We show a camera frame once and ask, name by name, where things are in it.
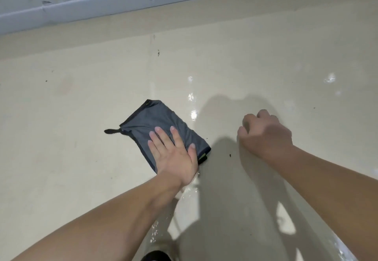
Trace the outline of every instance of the beige floor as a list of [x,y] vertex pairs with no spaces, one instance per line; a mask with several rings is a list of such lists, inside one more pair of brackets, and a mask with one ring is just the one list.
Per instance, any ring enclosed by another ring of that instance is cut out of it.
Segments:
[[236,131],[267,108],[297,146],[377,178],[377,10],[193,0],[0,37],[0,260],[154,175],[103,132],[147,98],[213,148],[169,229],[182,260],[340,260],[281,178],[256,161],[245,173]]

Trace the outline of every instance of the cleaning cloth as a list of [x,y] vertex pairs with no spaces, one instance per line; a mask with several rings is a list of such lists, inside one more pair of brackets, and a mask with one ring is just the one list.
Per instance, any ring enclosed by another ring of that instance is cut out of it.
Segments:
[[108,129],[104,132],[107,134],[121,133],[132,138],[150,167],[157,173],[155,159],[147,144],[148,140],[150,140],[149,133],[150,131],[154,131],[156,126],[162,128],[172,141],[173,137],[170,127],[174,126],[178,130],[186,150],[188,150],[191,143],[195,144],[198,164],[203,163],[207,159],[206,155],[210,152],[211,148],[206,141],[197,135],[195,131],[189,129],[187,124],[175,112],[159,100],[146,100],[142,106],[120,125],[118,130]]

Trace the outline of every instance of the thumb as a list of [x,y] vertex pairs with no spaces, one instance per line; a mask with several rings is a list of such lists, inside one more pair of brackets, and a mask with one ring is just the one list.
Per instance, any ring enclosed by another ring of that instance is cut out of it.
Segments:
[[248,133],[247,133],[247,130],[243,126],[240,126],[237,131],[237,135],[239,138],[245,138],[246,136],[248,136]]
[[197,151],[195,150],[195,144],[194,143],[192,143],[189,146],[188,155],[189,155],[190,159],[192,160],[192,164],[196,165],[198,163],[198,158],[197,158]]

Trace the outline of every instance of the bare skin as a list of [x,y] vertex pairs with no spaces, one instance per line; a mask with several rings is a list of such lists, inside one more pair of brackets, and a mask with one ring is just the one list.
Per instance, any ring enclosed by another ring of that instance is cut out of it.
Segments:
[[[154,178],[64,225],[14,260],[132,260],[159,212],[198,169],[195,146],[187,152],[175,128],[174,143],[162,129],[155,131],[148,142],[158,169]],[[291,131],[267,110],[246,115],[238,137],[307,200],[359,261],[376,259],[378,181],[295,147]]]
[[285,178],[359,261],[378,257],[378,181],[306,153],[291,131],[261,110],[244,116],[239,140]]

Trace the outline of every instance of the folded cloth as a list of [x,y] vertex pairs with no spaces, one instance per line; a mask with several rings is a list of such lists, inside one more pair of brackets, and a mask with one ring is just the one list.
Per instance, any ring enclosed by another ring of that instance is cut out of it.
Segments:
[[107,134],[121,133],[132,138],[150,167],[157,173],[155,159],[147,144],[148,140],[150,140],[149,133],[150,131],[154,131],[156,126],[162,128],[172,141],[173,137],[170,127],[174,126],[178,130],[186,150],[188,150],[191,143],[195,144],[198,164],[203,163],[207,159],[206,155],[211,150],[210,146],[195,131],[189,129],[187,124],[175,112],[159,100],[146,100],[142,106],[120,125],[118,130],[108,129],[104,132]]

